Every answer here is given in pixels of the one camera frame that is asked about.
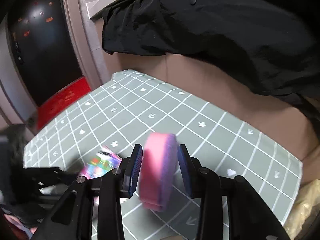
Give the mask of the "dark glass door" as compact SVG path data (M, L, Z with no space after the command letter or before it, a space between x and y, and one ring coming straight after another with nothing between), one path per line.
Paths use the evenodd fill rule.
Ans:
M18 72L36 106L82 77L63 0L16 0L7 23Z

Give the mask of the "black cloth under counter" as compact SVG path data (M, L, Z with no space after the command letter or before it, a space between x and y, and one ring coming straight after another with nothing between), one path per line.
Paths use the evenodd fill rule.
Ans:
M205 61L319 124L319 0L124 0L102 17L109 54Z

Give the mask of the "purple pink round sponge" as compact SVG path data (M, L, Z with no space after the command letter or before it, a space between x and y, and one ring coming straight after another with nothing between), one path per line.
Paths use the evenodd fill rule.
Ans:
M178 142L172 133L151 133L143 147L139 175L139 198L143 206L165 210L178 162Z

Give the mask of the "green grid tablecloth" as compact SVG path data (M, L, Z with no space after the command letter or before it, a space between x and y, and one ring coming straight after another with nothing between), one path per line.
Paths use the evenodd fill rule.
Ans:
M53 117L24 166L48 214L32 239L289 239L302 163L233 114L136 70Z

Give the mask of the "pink white tissue packet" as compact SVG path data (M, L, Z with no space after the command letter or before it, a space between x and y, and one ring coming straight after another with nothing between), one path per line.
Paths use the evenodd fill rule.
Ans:
M118 168L122 158L115 154L111 149L103 146L95 156L83 167L78 176L87 179L103 177L107 172Z

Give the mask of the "translucent yellow trash bag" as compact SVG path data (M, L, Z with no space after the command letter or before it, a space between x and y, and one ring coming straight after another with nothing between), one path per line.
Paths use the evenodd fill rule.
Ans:
M290 239L302 239L319 214L319 179L303 185L296 197L284 229Z

